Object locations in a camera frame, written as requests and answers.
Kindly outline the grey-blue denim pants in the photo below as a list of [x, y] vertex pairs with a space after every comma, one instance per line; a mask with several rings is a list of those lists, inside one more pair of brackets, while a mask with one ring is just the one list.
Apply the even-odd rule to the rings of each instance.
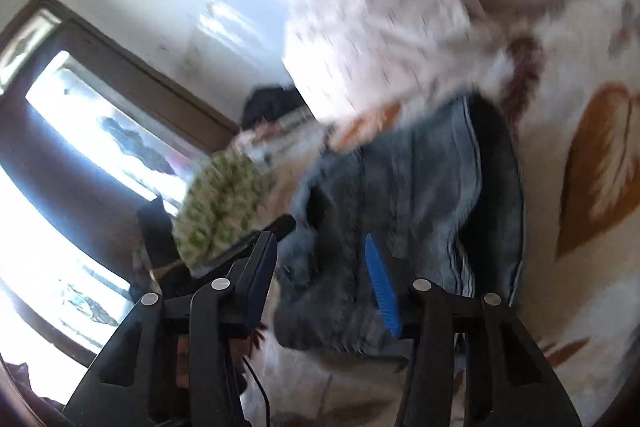
[[405, 358], [386, 329], [364, 259], [373, 241], [451, 294], [513, 301], [524, 251], [518, 156], [502, 116], [476, 93], [346, 153], [326, 153], [295, 195], [279, 246], [281, 346]]

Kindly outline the green white patterned cloth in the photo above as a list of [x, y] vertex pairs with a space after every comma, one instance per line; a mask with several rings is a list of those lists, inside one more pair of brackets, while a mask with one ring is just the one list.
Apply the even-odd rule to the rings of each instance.
[[272, 178], [247, 156], [212, 155], [194, 176], [175, 217], [172, 236], [183, 263], [198, 272], [252, 231]]

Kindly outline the black cloth item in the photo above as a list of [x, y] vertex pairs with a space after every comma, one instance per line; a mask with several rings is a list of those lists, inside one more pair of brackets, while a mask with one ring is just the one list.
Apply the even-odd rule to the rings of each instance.
[[245, 102], [240, 128], [248, 130], [264, 122], [277, 121], [299, 107], [306, 107], [306, 103], [295, 88], [274, 86], [256, 89]]

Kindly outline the cream patterned pillow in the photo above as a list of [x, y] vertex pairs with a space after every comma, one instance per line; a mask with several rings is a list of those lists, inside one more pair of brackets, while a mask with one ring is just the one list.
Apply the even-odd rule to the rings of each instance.
[[503, 39], [480, 0], [296, 0], [282, 62], [320, 121], [475, 79]]

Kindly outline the cream leaf-print fleece blanket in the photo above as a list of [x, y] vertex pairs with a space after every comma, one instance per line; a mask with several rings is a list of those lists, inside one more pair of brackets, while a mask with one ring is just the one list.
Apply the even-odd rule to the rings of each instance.
[[507, 18], [461, 78], [351, 122], [334, 145], [466, 88], [503, 110], [520, 156], [518, 312], [582, 423], [599, 425], [639, 361], [639, 0], [565, 0]]

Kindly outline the brown wooden window frame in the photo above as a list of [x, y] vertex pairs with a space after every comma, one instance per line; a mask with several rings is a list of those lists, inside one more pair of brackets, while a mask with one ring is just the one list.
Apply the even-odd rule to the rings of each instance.
[[1, 31], [1, 284], [87, 365], [142, 291], [138, 213], [175, 215], [235, 125], [56, 0]]

